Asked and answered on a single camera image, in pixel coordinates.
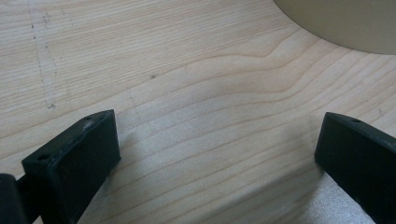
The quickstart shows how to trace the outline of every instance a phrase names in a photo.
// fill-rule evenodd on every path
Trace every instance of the wood grain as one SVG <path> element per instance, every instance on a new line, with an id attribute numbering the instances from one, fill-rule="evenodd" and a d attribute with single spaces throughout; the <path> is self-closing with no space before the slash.
<path id="1" fill-rule="evenodd" d="M 116 111 L 122 160 L 79 223 L 292 223 L 326 111 L 396 135 L 396 57 L 311 35 L 271 0 L 17 0 L 0 17 L 2 173 Z"/>

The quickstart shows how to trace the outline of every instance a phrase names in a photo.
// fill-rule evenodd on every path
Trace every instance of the wooden table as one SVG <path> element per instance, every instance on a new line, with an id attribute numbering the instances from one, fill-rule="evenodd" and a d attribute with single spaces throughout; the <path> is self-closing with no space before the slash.
<path id="1" fill-rule="evenodd" d="M 122 160 L 79 223 L 304 223 L 326 111 L 396 135 L 396 57 L 271 0 L 3 1 L 0 43 L 1 173 L 116 111 Z"/>

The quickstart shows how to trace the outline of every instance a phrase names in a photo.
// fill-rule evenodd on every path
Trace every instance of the hole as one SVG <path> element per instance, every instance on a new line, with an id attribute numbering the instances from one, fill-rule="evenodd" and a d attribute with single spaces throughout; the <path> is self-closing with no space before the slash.
<path id="1" fill-rule="evenodd" d="M 39 156 L 39 157 L 37 158 L 37 160 L 38 160 L 38 161 L 45 161 L 45 160 L 47 160 L 49 157 L 50 157 L 49 154 L 44 154 L 44 155 Z"/>

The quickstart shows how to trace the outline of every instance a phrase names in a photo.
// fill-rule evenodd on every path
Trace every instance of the black plastic object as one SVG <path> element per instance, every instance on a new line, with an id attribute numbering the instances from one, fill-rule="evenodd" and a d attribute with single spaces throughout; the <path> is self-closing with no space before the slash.
<path id="1" fill-rule="evenodd" d="M 376 223 L 396 223 L 396 139 L 347 116 L 326 113 L 317 163 Z"/>
<path id="2" fill-rule="evenodd" d="M 39 215 L 44 223 L 77 223 L 119 160 L 114 111 L 79 120 L 22 161 L 26 175 L 18 180 L 19 196 L 0 201 L 0 223 L 32 223 Z M 2 210 L 11 201 L 16 215 Z M 17 221 L 20 214 L 28 222 Z"/>
<path id="3" fill-rule="evenodd" d="M 28 223 L 13 175 L 0 174 L 0 223 Z"/>

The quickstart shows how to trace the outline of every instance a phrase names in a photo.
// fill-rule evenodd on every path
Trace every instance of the beige round object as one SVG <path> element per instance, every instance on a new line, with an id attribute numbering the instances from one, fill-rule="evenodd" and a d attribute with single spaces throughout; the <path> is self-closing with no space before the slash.
<path id="1" fill-rule="evenodd" d="M 396 0 L 275 0 L 292 20 L 335 44 L 396 54 Z"/>

